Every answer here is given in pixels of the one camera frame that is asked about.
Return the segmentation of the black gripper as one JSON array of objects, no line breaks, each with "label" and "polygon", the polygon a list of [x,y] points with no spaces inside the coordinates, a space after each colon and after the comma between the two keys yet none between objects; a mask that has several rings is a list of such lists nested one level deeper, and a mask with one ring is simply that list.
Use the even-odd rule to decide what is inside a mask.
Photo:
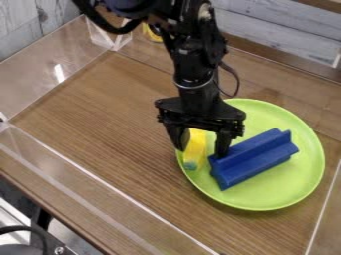
[{"label": "black gripper", "polygon": [[214,155],[223,158],[227,155],[234,136],[243,136],[246,113],[231,104],[219,100],[206,112],[191,112],[179,97],[155,101],[159,109],[157,120],[164,125],[171,143],[179,151],[184,151],[188,140],[188,128],[218,132]]}]

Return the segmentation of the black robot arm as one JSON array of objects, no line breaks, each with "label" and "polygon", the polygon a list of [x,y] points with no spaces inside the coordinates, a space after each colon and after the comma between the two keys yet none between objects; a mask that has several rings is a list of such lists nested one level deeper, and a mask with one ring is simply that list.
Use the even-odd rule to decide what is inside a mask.
[{"label": "black robot arm", "polygon": [[155,101],[157,119],[171,143],[186,150],[192,128],[216,135],[214,155],[227,156],[231,141],[243,135],[246,113],[219,95],[218,70],[226,68],[227,40],[216,25],[210,0],[103,0],[107,9],[129,22],[113,26],[89,0],[72,0],[81,13],[108,33],[123,35],[145,23],[160,33],[173,65],[179,95]]}]

